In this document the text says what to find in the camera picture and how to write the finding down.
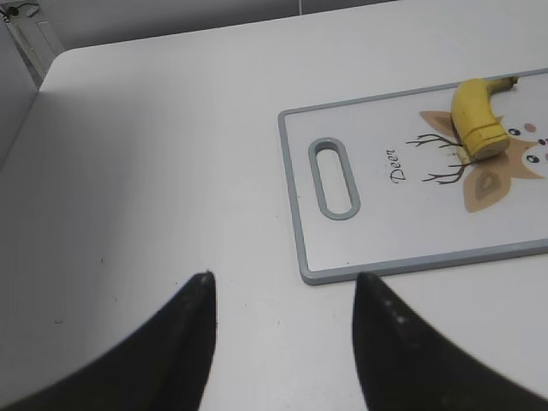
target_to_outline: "yellow banana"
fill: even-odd
[[[517,79],[472,79],[457,87],[451,105],[451,116],[462,146],[468,154],[466,158],[466,155],[460,153],[463,162],[493,157],[508,147],[509,135],[493,115],[490,98],[496,92],[511,89]]]

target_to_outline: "deer ear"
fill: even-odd
[[[468,212],[484,210],[506,197],[512,178],[509,160],[500,155],[476,165],[464,180],[464,205]]]
[[[421,111],[420,116],[439,133],[456,138],[453,119],[448,111]]]

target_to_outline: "cutting board handle hole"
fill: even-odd
[[[344,144],[334,138],[314,141],[309,149],[318,206],[333,220],[346,220],[360,209],[360,196]]]

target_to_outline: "gray cutting board border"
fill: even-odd
[[[509,76],[526,77],[537,74],[548,73],[548,68],[526,71],[521,73],[504,74],[489,77],[490,79],[499,79]],[[421,94],[424,92],[436,92],[448,88],[455,88],[459,83],[444,84],[441,86],[431,86],[407,90],[404,92],[391,92],[378,96],[366,98],[354,98],[350,100],[338,101],[335,103],[312,105],[301,107],[299,109],[284,110],[278,115],[278,127],[282,142],[283,166],[288,184],[289,204],[291,207],[291,216],[293,221],[293,231],[295,235],[295,244],[297,248],[297,259],[299,261],[299,270],[305,283],[319,285],[325,283],[337,283],[356,279],[360,272],[372,272],[379,276],[388,276],[392,274],[401,274],[406,272],[432,270],[437,268],[451,267],[456,265],[467,265],[483,263],[497,259],[511,259],[514,257],[525,257],[541,253],[548,253],[548,238],[534,241],[523,241],[502,246],[481,247],[472,250],[462,250],[453,253],[441,253],[435,255],[426,255],[413,257],[410,259],[393,259],[380,263],[371,263],[364,265],[352,265],[341,268],[332,268],[328,270],[311,271],[308,268],[307,248],[301,224],[301,214],[299,212],[299,202],[297,199],[297,190],[295,186],[295,177],[293,165],[291,163],[291,153],[288,143],[288,132],[285,126],[285,117],[307,111],[330,109],[344,105],[367,103],[375,100],[387,98],[397,98],[409,96],[412,94]]]

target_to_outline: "deer antler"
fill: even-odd
[[[462,178],[462,174],[464,173],[464,170],[470,165],[468,164],[453,164],[449,165],[448,167],[458,167],[459,170],[452,174],[428,174],[430,178],[426,178],[423,180],[423,182],[433,182],[436,181],[438,184],[452,184],[454,182],[458,182]],[[448,177],[455,177],[452,180],[449,181],[440,181],[442,178],[448,178]]]
[[[436,137],[436,138],[435,139],[430,139],[430,140],[421,140],[421,139],[424,139],[425,137]],[[445,137],[442,137],[439,134],[432,134],[432,133],[422,134],[422,135],[417,137],[417,140],[406,141],[405,144],[416,144],[415,147],[420,147],[423,144],[432,143],[433,141],[441,141],[441,142],[445,143],[445,144],[441,145],[438,148],[444,148],[444,147],[449,147],[449,146],[462,147],[462,144],[455,143],[454,141],[446,139]]]

